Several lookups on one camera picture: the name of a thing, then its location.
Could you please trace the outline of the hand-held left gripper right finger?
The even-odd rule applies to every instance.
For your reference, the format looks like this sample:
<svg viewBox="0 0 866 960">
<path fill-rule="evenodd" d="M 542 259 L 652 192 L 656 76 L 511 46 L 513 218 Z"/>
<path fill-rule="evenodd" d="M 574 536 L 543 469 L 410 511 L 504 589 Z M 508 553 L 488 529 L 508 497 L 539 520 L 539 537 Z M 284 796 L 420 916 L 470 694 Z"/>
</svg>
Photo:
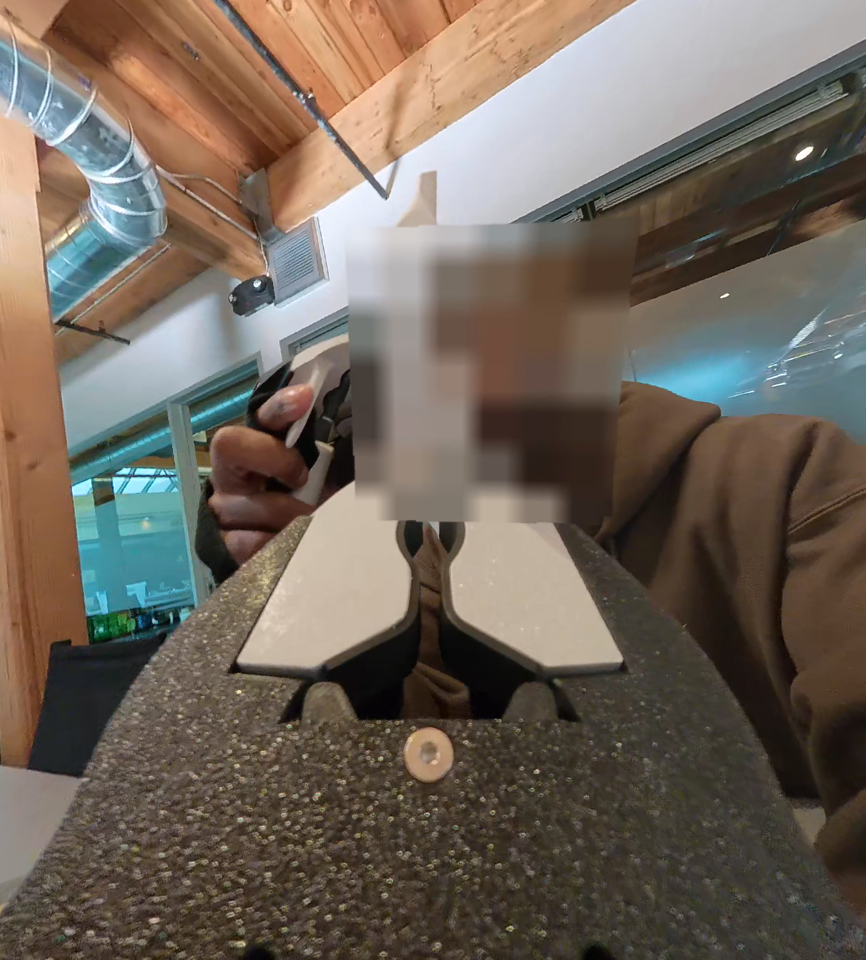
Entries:
<svg viewBox="0 0 866 960">
<path fill-rule="evenodd" d="M 537 676 L 588 676 L 624 665 L 552 523 L 458 524 L 441 598 L 462 636 Z"/>
</svg>

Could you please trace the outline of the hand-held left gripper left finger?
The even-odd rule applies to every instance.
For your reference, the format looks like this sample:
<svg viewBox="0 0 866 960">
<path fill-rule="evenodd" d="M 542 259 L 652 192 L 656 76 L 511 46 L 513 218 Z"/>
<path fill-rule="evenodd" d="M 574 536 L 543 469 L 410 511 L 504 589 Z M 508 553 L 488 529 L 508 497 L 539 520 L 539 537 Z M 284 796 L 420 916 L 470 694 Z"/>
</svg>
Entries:
<svg viewBox="0 0 866 960">
<path fill-rule="evenodd" d="M 236 659 L 246 674 L 318 677 L 406 627 L 414 564 L 378 495 L 349 484 L 311 516 Z"/>
</svg>

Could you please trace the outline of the person's right hand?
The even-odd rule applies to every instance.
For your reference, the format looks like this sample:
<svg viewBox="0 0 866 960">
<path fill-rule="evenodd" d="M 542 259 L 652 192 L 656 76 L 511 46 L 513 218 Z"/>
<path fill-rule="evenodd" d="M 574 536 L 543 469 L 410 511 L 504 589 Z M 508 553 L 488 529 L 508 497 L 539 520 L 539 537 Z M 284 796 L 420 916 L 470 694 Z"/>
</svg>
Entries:
<svg viewBox="0 0 866 960">
<path fill-rule="evenodd" d="M 308 385 L 289 386 L 257 410 L 259 426 L 220 428 L 210 447 L 210 493 L 204 525 L 237 570 L 293 521 L 315 509 L 295 498 L 308 480 L 302 456 L 282 436 L 310 410 Z"/>
</svg>

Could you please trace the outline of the person's brown jacket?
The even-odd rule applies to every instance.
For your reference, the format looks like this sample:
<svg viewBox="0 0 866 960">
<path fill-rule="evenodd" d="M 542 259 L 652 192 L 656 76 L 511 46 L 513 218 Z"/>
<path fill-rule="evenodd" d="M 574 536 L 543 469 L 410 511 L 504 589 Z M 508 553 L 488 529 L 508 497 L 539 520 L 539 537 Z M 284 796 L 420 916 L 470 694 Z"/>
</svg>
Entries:
<svg viewBox="0 0 866 960">
<path fill-rule="evenodd" d="M 866 448 L 808 415 L 622 386 L 611 510 L 583 531 L 703 651 L 576 557 L 627 674 L 511 692 L 445 652 L 447 526 L 418 549 L 402 716 L 461 761 L 394 831 L 402 958 L 866 958 Z"/>
</svg>

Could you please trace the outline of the black office chair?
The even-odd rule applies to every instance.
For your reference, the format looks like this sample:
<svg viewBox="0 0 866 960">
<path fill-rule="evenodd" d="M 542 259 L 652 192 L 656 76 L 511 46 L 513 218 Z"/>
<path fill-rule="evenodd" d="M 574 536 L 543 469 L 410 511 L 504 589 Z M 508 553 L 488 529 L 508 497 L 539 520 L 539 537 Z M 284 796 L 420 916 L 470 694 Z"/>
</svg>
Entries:
<svg viewBox="0 0 866 960">
<path fill-rule="evenodd" d="M 27 768 L 79 778 L 111 717 L 167 637 L 52 644 Z"/>
</svg>

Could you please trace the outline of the wooden column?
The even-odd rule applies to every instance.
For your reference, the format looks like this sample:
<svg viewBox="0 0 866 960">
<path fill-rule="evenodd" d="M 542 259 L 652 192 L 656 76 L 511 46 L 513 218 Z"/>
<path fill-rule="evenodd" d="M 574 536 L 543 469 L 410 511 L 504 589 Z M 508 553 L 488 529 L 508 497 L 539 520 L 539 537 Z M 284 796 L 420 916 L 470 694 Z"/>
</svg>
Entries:
<svg viewBox="0 0 866 960">
<path fill-rule="evenodd" d="M 0 757 L 26 767 L 51 647 L 87 641 L 32 134 L 0 116 Z"/>
</svg>

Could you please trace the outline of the black ceiling pipe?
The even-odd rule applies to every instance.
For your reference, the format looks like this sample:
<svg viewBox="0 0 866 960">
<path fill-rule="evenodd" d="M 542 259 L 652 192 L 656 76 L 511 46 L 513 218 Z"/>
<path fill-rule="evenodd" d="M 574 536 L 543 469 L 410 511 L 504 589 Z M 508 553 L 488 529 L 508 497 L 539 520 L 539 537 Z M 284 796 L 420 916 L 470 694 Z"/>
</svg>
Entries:
<svg viewBox="0 0 866 960">
<path fill-rule="evenodd" d="M 389 188 L 379 183 L 375 175 L 368 169 L 366 163 L 357 156 L 330 120 L 322 113 L 314 92 L 310 89 L 305 90 L 299 85 L 298 81 L 276 56 L 271 53 L 271 50 L 262 41 L 259 34 L 248 25 L 246 19 L 241 16 L 231 2 L 214 1 L 213 3 L 231 24 L 236 33 L 247 42 L 249 48 L 259 56 L 260 60 L 271 70 L 273 76 L 289 91 L 296 102 L 298 102 L 302 109 L 313 119 L 317 127 L 319 127 L 327 138 L 335 144 L 364 181 L 372 187 L 382 200 L 388 201 L 390 198 Z"/>
</svg>

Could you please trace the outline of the wall vent grille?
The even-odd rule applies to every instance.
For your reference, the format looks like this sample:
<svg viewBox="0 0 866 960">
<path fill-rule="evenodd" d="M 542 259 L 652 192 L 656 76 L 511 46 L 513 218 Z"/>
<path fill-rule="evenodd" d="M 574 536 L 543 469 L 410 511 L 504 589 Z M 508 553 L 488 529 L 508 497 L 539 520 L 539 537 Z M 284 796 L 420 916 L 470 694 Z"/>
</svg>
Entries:
<svg viewBox="0 0 866 960">
<path fill-rule="evenodd" d="M 305 296 L 329 280 L 316 216 L 265 242 L 264 253 L 276 307 Z"/>
</svg>

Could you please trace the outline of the silver elbow ventilation duct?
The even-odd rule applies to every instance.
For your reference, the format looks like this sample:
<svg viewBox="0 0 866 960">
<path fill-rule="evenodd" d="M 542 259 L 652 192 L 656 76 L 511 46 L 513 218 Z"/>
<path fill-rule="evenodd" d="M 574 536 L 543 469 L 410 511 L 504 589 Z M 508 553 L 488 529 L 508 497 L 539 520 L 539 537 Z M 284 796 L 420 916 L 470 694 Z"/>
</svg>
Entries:
<svg viewBox="0 0 866 960">
<path fill-rule="evenodd" d="M 2 13 L 0 115 L 65 156 L 88 185 L 78 216 L 45 248 L 57 320 L 162 238 L 166 200 L 128 120 L 89 78 Z"/>
</svg>

